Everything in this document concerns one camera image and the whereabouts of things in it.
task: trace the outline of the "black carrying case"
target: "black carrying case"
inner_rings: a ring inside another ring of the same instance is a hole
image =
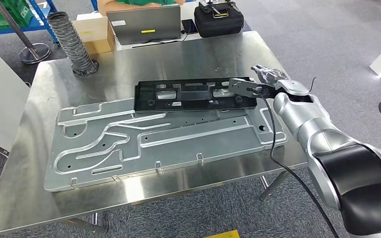
[[[214,12],[205,13],[197,6],[195,8],[195,25],[201,37],[213,37],[239,33],[243,28],[243,14],[234,9],[225,9],[228,16],[215,18]]]

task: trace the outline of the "stainless steel table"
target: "stainless steel table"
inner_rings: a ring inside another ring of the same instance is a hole
[[[69,191],[44,190],[55,118],[60,109],[131,98],[134,85],[141,80],[256,77],[250,70],[255,64],[282,69],[254,31],[105,53],[96,55],[95,59],[100,63],[99,71],[81,79],[73,76],[67,59],[39,64],[0,178],[0,233],[57,221],[92,230],[88,224],[80,224],[81,220],[73,218],[283,171],[270,160],[267,150]],[[287,128],[285,131],[289,140],[277,148],[276,158],[292,168],[305,165],[299,144]],[[277,186],[284,176],[282,172],[271,186]]]

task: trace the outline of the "flexible duct hose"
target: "flexible duct hose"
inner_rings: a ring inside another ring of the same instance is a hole
[[[48,16],[48,23],[72,63],[73,74],[84,77],[97,72],[98,62],[90,58],[68,14],[64,11],[52,12]]]

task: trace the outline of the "person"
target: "person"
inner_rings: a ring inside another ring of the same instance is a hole
[[[140,8],[161,7],[166,4],[182,5],[186,0],[98,0],[99,12],[106,15],[108,11],[132,10]]]

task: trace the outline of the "black cable cord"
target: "black cable cord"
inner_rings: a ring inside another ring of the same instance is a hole
[[[186,37],[188,37],[190,31],[191,31],[191,28],[189,27],[189,31],[186,33],[186,35],[185,35],[185,37],[183,38],[182,42],[186,40]]]
[[[312,88],[313,88],[313,83],[315,82],[315,79],[316,79],[316,77],[314,77],[314,78],[312,79],[312,84],[310,85],[310,90],[309,90],[309,92],[311,92],[311,91],[312,91]]]
[[[332,225],[331,221],[329,220],[328,216],[326,215],[325,211],[323,210],[323,208],[320,206],[318,200],[315,198],[315,196],[313,195],[313,193],[310,191],[310,189],[307,187],[307,185],[303,182],[303,180],[297,176],[296,173],[294,173],[289,167],[287,167],[285,164],[277,161],[274,159],[274,156],[273,156],[273,153],[274,153],[274,149],[275,149],[275,134],[276,134],[276,128],[275,128],[275,122],[274,122],[274,117],[272,115],[272,110],[271,110],[271,107],[269,106],[268,102],[266,101],[265,97],[260,94],[257,90],[253,89],[253,88],[247,88],[248,91],[251,91],[251,92],[254,92],[257,94],[257,96],[259,98],[262,98],[263,101],[265,102],[266,106],[268,107],[268,111],[269,111],[269,115],[271,116],[271,122],[272,122],[272,132],[273,132],[273,138],[272,138],[272,148],[271,148],[271,152],[269,154],[269,156],[271,157],[271,160],[278,164],[279,166],[283,167],[287,172],[289,172],[301,185],[302,187],[305,189],[305,191],[308,193],[308,195],[310,196],[310,198],[312,199],[313,203],[316,205],[316,207],[319,209],[320,213],[322,214],[323,218],[325,219],[326,223],[328,224],[329,226],[329,229],[331,230],[333,236],[335,238],[339,238],[337,232],[335,231],[335,228],[334,226]]]
[[[147,43],[150,43],[150,42],[154,42],[154,43],[160,43],[160,44],[165,44],[166,42],[162,42],[162,41],[156,41],[156,40],[149,40],[149,41],[146,41],[142,44],[147,44]]]

